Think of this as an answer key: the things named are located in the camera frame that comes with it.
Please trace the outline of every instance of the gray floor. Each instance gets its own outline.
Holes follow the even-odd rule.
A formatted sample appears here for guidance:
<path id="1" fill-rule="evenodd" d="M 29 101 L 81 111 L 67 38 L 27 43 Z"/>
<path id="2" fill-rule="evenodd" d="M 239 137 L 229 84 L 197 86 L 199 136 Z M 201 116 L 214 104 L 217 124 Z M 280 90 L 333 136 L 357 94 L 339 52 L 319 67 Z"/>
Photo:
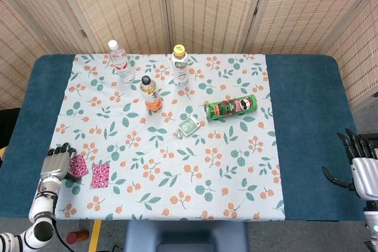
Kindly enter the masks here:
<path id="1" fill-rule="evenodd" d="M 353 114 L 359 133 L 378 133 L 378 99 Z M 59 221 L 63 238 L 70 231 L 91 231 L 93 221 Z M 26 219 L 0 218 L 0 232 L 19 234 L 30 226 Z M 97 250 L 112 251 L 113 245 L 123 246 L 126 221 L 103 221 Z M 363 244 L 369 239 L 363 222 L 282 221 L 248 224 L 251 252 L 368 252 Z M 72 246 L 76 252 L 88 251 L 89 240 Z M 54 236 L 40 251 L 66 251 Z"/>

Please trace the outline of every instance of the beige wall panel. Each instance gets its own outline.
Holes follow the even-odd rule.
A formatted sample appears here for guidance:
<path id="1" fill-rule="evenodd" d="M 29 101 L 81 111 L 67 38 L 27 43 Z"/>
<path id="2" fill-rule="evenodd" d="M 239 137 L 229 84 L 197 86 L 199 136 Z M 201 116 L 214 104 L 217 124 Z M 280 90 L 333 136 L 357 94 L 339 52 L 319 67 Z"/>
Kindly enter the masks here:
<path id="1" fill-rule="evenodd" d="M 129 53 L 170 50 L 164 0 L 76 0 L 102 52 L 117 40 Z"/>
<path id="2" fill-rule="evenodd" d="M 86 53 L 79 29 L 73 27 L 58 0 L 16 0 L 62 53 Z"/>
<path id="3" fill-rule="evenodd" d="M 251 53 L 316 53 L 355 0 L 266 0 Z"/>
<path id="4" fill-rule="evenodd" d="M 34 61 L 50 51 L 6 0 L 0 0 L 0 106 L 20 107 Z"/>
<path id="5" fill-rule="evenodd" d="M 338 63 L 350 103 L 378 88 L 378 0 L 368 0 L 326 54 Z"/>
<path id="6" fill-rule="evenodd" d="M 170 0 L 173 43 L 189 53 L 241 52 L 252 0 Z"/>

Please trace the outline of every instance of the black bottle cap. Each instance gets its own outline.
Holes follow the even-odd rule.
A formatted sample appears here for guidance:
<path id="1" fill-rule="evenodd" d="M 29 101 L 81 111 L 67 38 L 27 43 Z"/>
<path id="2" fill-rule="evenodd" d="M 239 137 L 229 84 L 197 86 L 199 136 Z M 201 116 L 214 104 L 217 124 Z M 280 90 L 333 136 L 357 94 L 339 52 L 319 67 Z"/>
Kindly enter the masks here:
<path id="1" fill-rule="evenodd" d="M 143 76 L 142 77 L 142 84 L 147 86 L 151 83 L 151 79 L 148 76 Z"/>

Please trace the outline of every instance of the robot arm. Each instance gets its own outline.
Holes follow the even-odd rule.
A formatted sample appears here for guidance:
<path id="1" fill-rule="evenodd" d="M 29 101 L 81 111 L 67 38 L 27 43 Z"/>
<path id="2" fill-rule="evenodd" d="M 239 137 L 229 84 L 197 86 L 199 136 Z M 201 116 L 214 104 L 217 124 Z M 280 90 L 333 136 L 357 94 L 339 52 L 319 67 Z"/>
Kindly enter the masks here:
<path id="1" fill-rule="evenodd" d="M 48 151 L 29 213 L 29 220 L 33 225 L 20 235 L 0 234 L 0 252 L 37 251 L 51 240 L 61 181 L 67 176 L 70 177 L 69 159 L 73 153 L 76 150 L 70 148 L 68 143 Z"/>
<path id="2" fill-rule="evenodd" d="M 344 144 L 353 182 L 349 183 L 333 177 L 328 169 L 322 166 L 325 177 L 335 185 L 355 191 L 357 196 L 366 201 L 364 215 L 370 241 L 366 243 L 370 251 L 378 251 L 378 158 L 369 140 L 357 136 L 346 129 L 349 139 L 338 132 L 337 136 Z"/>

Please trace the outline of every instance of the pink fabric swatch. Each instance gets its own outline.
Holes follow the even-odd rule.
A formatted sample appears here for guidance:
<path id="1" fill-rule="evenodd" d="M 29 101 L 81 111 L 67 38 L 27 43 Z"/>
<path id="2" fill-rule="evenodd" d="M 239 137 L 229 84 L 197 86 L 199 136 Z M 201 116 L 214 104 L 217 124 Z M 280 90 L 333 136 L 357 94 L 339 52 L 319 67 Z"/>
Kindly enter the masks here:
<path id="1" fill-rule="evenodd" d="M 83 177 L 88 173 L 88 168 L 82 155 L 77 155 L 70 160 L 71 173 L 75 177 Z"/>
<path id="2" fill-rule="evenodd" d="M 91 188 L 106 188 L 109 184 L 110 165 L 94 165 Z"/>

